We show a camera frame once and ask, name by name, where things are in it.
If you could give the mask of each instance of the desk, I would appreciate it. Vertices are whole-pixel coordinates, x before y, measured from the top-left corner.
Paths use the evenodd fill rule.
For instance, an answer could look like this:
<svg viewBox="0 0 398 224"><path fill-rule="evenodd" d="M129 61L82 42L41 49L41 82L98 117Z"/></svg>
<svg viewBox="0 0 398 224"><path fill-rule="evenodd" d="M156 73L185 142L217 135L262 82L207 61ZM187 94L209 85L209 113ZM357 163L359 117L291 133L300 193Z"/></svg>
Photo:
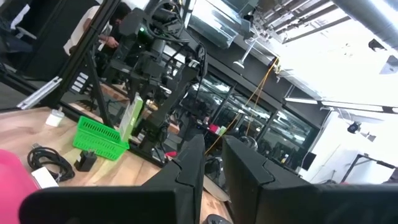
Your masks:
<svg viewBox="0 0 398 224"><path fill-rule="evenodd" d="M49 108L0 114L0 148L16 154L29 172L31 169L27 165L27 154L35 142L54 148L71 164L81 152L72 146L76 123L64 118L60 127L50 127L45 125L49 114ZM158 171L160 171L159 167L126 152L118 161L109 161L99 157L90 172L75 170L75 178L61 182L60 186L142 185ZM203 192L201 205L201 222L211 213L231 220L224 204L206 192Z"/></svg>
<svg viewBox="0 0 398 224"><path fill-rule="evenodd" d="M125 92L123 90L123 86L122 85L113 85L113 86L116 87L116 88L119 88L121 91ZM102 90L103 93L108 94L110 97L114 98L115 100L120 101L121 103L127 104L129 102L129 100L130 100L128 97L126 97L122 93L114 90L113 88L111 88L107 84L102 83L101 84L101 90ZM155 104L153 104L153 103L148 104L147 107L145 107L144 111L142 112L142 117L143 118L147 118L152 113L152 111L155 111L155 110L158 109L158 107ZM175 124L170 123L168 131L171 132L171 133L174 133L174 134L179 134L180 127L175 125Z"/></svg>

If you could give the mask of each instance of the person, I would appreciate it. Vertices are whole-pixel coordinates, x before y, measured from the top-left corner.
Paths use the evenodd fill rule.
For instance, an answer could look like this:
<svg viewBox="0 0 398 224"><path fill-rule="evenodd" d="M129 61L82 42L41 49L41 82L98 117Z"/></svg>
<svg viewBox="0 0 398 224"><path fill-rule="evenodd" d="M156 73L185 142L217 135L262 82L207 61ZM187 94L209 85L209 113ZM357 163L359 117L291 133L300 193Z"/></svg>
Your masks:
<svg viewBox="0 0 398 224"><path fill-rule="evenodd" d="M100 6L93 6L87 10L84 16L80 19L80 22L73 31L68 42L63 46L65 53L70 55L74 47L79 43L79 40L83 36L84 32L88 30L91 21L97 13ZM112 36L110 36L112 26L118 26L121 21L131 12L130 7L125 3L121 2L116 8L114 14L111 16L109 22L105 25L102 33L99 35L99 41L101 50L104 45L115 49L119 46L119 42Z"/></svg>

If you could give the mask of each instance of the metal duct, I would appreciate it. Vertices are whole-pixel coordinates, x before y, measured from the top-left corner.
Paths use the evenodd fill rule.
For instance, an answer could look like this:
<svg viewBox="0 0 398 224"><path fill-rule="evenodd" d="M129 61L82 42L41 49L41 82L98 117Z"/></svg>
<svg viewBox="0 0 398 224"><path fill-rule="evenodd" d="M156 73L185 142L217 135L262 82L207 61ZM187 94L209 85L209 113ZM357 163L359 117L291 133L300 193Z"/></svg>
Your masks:
<svg viewBox="0 0 398 224"><path fill-rule="evenodd" d="M389 46L398 53L397 0L332 1L380 38L383 46Z"/></svg>

